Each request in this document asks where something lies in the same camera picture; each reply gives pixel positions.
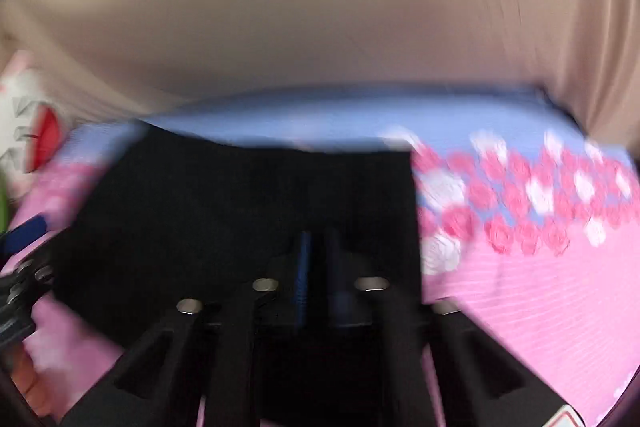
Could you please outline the person's left hand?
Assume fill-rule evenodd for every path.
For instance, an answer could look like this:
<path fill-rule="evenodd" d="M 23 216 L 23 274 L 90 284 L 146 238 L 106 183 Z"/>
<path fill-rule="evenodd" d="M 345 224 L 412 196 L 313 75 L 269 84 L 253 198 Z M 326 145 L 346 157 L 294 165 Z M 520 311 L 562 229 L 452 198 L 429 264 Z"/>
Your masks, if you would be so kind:
<path fill-rule="evenodd" d="M 52 413 L 50 391 L 44 379 L 36 371 L 34 361 L 23 343 L 17 343 L 6 352 L 4 366 L 29 407 L 39 417 L 50 415 Z"/>

